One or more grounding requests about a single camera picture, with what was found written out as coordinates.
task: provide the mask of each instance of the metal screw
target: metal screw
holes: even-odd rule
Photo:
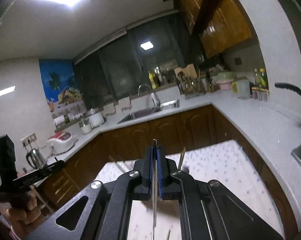
[[[129,172],[129,176],[131,176],[131,177],[137,177],[137,176],[139,176],[139,171],[130,171]]]
[[[100,188],[101,187],[101,182],[99,180],[95,180],[91,183],[92,188]]]
[[[209,181],[209,185],[211,185],[212,187],[219,187],[221,183],[216,180],[216,179],[212,179],[211,181]]]
[[[182,171],[176,170],[176,171],[173,171],[172,174],[173,174],[174,176],[181,176]]]

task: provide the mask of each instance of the ceiling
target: ceiling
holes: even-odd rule
[[[0,20],[0,60],[73,59],[108,35],[173,9],[173,0],[16,0]]]

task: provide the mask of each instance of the kitchen sink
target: kitchen sink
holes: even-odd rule
[[[139,110],[139,111],[130,113],[130,114],[126,115],[118,123],[135,120],[137,118],[141,118],[141,117],[153,114],[153,113],[157,113],[157,112],[160,112],[160,111],[163,111],[163,110],[167,110],[167,109],[171,109],[171,108],[177,108],[177,107],[179,107],[179,99],[162,103],[162,104],[160,104],[160,106],[158,108],[150,107],[150,108],[146,108],[146,109],[143,109],[143,110]]]

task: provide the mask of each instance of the window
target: window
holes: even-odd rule
[[[200,46],[194,47],[193,41]],[[190,61],[197,67],[200,57],[199,37],[191,37],[182,17],[175,13],[128,30],[127,35],[76,64],[74,72],[90,109],[137,94],[139,85],[150,85],[148,71],[160,69],[166,76],[162,84],[172,82],[174,68]]]
[[[76,64],[74,73],[87,109],[113,101],[98,54],[92,53]]]
[[[100,59],[116,100],[137,94],[142,73],[129,36],[123,36],[100,49]]]

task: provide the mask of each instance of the table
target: table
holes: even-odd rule
[[[169,159],[179,161],[180,154],[168,155]],[[117,162],[123,170],[128,171],[123,162]],[[265,220],[284,238],[281,218],[275,203],[269,195],[260,176],[236,141],[230,140],[209,147],[185,153],[183,165],[189,167],[194,179],[209,181],[217,179],[233,192],[250,209]],[[115,163],[106,163],[96,177],[103,183],[116,180],[123,172]],[[158,209],[155,239],[165,240],[171,229],[170,240],[181,239],[178,201],[164,205],[165,212]],[[128,240],[152,238],[153,212],[152,205],[133,201],[128,230]]]

